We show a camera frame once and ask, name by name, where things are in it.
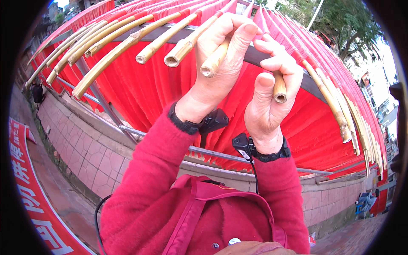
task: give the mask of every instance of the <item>stool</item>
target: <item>stool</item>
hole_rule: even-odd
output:
[[[362,204],[359,204],[359,205],[356,206],[356,214],[355,215],[357,215],[359,213],[362,213],[362,211],[361,211],[362,206],[363,206]]]

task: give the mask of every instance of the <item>utility pole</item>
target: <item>utility pole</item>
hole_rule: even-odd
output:
[[[313,21],[315,20],[315,18],[316,18],[316,16],[317,16],[317,13],[320,11],[320,7],[322,6],[323,1],[324,1],[324,0],[320,0],[319,6],[317,7],[317,10],[316,10],[315,14],[313,15],[312,20],[310,21],[309,25],[307,26],[307,30],[309,30],[310,27],[312,26]]]

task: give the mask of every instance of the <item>tiled wall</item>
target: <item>tiled wall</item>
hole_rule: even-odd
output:
[[[117,188],[131,160],[132,150],[95,130],[50,93],[41,104],[38,117],[44,130],[50,126],[48,137],[62,160],[87,187],[102,198]],[[254,182],[232,179],[222,180],[243,191],[255,188]],[[372,179],[359,179],[319,186],[304,185],[305,224],[312,226],[348,208],[361,192],[371,187],[371,182]]]

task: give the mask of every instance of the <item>red sweater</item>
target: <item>red sweater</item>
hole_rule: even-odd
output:
[[[194,139],[168,118],[169,107],[136,146],[122,184],[102,209],[101,237],[107,254],[161,254],[187,204],[191,188],[171,189]],[[271,207],[275,224],[295,252],[309,254],[302,195],[293,158],[255,160],[259,194]],[[243,197],[208,201],[186,254],[214,254],[231,238],[272,241],[263,210]],[[219,248],[212,247],[218,243]]]

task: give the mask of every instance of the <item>black wrist strap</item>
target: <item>black wrist strap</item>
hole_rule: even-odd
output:
[[[281,149],[278,151],[278,153],[272,153],[272,154],[262,154],[257,152],[256,158],[259,159],[261,162],[267,163],[271,161],[275,161],[279,158],[286,158],[290,157],[290,149],[288,148],[288,143],[286,142],[286,138],[283,136],[283,143]]]
[[[180,129],[183,132],[186,132],[189,135],[194,135],[196,132],[198,132],[198,129],[203,125],[203,121],[201,123],[192,123],[190,121],[182,122],[176,115],[175,113],[175,108],[176,108],[176,103],[175,102],[169,110],[169,119],[176,125],[178,129]]]

